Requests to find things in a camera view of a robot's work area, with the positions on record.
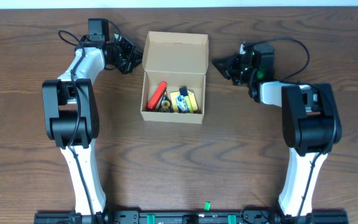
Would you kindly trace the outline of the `red black stapler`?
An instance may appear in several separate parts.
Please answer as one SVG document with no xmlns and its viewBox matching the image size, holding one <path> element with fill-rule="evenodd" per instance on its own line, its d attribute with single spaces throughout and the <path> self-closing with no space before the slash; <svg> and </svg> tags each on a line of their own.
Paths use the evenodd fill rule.
<svg viewBox="0 0 358 224">
<path fill-rule="evenodd" d="M 151 99 L 149 100 L 149 102 L 147 103 L 146 109 L 148 111 L 153 111 L 156 106 L 157 103 L 159 102 L 159 100 L 161 99 L 165 89 L 167 87 L 167 83 L 166 82 L 160 82 L 160 84 L 158 85 L 157 89 L 155 90 L 155 92 L 153 93 Z"/>
</svg>

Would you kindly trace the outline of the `brown cardboard box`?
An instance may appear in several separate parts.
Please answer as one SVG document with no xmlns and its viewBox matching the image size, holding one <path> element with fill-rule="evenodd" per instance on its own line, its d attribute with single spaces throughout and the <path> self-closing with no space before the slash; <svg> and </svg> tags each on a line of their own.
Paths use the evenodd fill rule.
<svg viewBox="0 0 358 224">
<path fill-rule="evenodd" d="M 209 64 L 206 34 L 152 32 L 147 34 L 142 59 L 144 81 L 140 113 L 145 121 L 201 124 L 204 118 L 206 73 Z M 159 84 L 167 84 L 167 96 L 187 88 L 195 96 L 197 109 L 191 113 L 161 113 L 147 108 Z"/>
</svg>

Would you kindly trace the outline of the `yellow sticky note pad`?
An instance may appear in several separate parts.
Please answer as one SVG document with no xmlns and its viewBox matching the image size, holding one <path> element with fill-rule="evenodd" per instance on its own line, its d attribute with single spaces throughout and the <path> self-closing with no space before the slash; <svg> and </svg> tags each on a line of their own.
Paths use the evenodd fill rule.
<svg viewBox="0 0 358 224">
<path fill-rule="evenodd" d="M 192 107 L 193 107 L 193 111 L 197 111 L 198 110 L 198 104 L 196 102 L 196 98 L 195 98 L 195 94 L 193 91 L 191 90 L 187 90 L 188 91 L 188 96 L 190 97 L 190 101 L 191 101 L 191 104 L 192 104 Z M 174 92 L 171 92 L 170 93 L 170 97 L 171 97 L 171 100 L 172 100 L 172 108 L 174 110 L 175 113 L 179 113 L 178 112 L 178 107 L 177 107 L 177 104 L 176 104 L 176 97 L 178 95 L 181 95 L 179 91 L 174 91 Z"/>
</svg>

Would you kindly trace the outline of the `yellow blue highlighter marker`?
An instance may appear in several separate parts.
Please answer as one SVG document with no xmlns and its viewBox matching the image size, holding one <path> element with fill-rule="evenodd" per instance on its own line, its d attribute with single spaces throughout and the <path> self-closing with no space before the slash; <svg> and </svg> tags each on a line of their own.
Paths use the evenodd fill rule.
<svg viewBox="0 0 358 224">
<path fill-rule="evenodd" d="M 187 91 L 186 87 L 181 87 L 181 88 L 179 89 L 179 91 L 180 91 L 181 96 L 182 96 L 182 97 L 184 98 L 184 100 L 185 100 L 185 103 L 186 103 L 186 106 L 187 106 L 187 108 L 188 108 L 188 111 L 189 111 L 190 113 L 194 113 L 193 107 L 192 107 L 192 104 L 191 104 L 191 101 L 190 101 L 190 97 L 188 96 L 188 91 Z"/>
</svg>

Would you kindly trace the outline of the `black yellow correction tape dispenser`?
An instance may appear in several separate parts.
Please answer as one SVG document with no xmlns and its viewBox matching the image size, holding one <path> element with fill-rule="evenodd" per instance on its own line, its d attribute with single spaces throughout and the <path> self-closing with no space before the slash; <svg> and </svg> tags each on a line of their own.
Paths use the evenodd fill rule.
<svg viewBox="0 0 358 224">
<path fill-rule="evenodd" d="M 158 107 L 158 112 L 160 113 L 172 113 L 173 109 L 172 109 L 172 102 L 170 101 L 169 97 L 167 96 L 167 91 L 165 90 L 161 101 L 160 101 L 160 106 Z"/>
</svg>

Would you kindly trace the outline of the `blue white staples box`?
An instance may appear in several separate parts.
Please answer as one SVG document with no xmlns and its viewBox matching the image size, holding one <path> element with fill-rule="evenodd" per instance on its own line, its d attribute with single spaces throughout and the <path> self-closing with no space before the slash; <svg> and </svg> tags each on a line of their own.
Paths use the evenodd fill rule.
<svg viewBox="0 0 358 224">
<path fill-rule="evenodd" d="M 187 113 L 188 112 L 188 107 L 187 107 L 186 101 L 184 99 L 184 96 L 178 95 L 176 97 L 175 101 L 176 101 L 179 113 Z"/>
</svg>

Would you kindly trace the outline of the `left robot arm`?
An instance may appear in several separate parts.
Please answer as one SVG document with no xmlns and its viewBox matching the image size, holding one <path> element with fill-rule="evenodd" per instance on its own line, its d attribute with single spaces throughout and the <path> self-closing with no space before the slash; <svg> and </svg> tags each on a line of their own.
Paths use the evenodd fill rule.
<svg viewBox="0 0 358 224">
<path fill-rule="evenodd" d="M 99 114 L 93 84 L 103 70 L 130 73 L 141 63 L 141 56 L 135 43 L 125 37 L 116 36 L 108 42 L 101 35 L 90 35 L 79 41 L 68 69 L 42 84 L 47 136 L 55 141 L 68 164 L 75 214 L 90 222 L 104 213 L 106 205 L 95 156 Z"/>
</svg>

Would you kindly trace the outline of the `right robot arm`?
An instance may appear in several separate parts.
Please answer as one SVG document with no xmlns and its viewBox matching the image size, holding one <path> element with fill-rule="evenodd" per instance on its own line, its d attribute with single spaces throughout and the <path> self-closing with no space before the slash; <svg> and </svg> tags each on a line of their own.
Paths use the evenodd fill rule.
<svg viewBox="0 0 358 224">
<path fill-rule="evenodd" d="M 256 102 L 281 108 L 290 159 L 278 202 L 284 216 L 305 219 L 321 166 L 341 138 L 331 86 L 276 80 L 272 53 L 234 54 L 214 59 L 213 65 L 234 85 L 245 85 Z"/>
</svg>

